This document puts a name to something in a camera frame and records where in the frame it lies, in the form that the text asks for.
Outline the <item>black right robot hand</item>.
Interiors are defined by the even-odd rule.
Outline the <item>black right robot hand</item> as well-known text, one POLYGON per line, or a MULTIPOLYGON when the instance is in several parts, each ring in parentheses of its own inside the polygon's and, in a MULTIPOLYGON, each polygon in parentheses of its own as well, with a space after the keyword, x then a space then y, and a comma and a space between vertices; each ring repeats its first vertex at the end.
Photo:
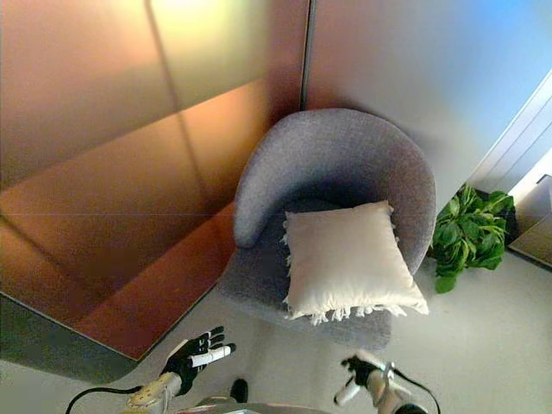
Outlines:
POLYGON ((381 375, 386 369, 386 364, 376 355, 364 349, 358 350, 341 362, 350 373, 350 378, 334 396, 337 406, 344 406, 353 399, 360 390, 366 390, 372 399, 373 406, 379 398, 385 381, 381 375))

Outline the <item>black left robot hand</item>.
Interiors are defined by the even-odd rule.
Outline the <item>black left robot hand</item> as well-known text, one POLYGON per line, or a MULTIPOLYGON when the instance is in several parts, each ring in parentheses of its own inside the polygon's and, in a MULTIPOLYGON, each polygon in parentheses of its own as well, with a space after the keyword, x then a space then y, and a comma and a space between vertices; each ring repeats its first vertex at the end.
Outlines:
POLYGON ((167 357, 161 371, 175 374, 180 379, 176 396, 186 395, 194 379, 209 364, 230 356, 236 351, 234 343, 225 343, 224 327, 219 326, 203 334, 183 340, 167 357))

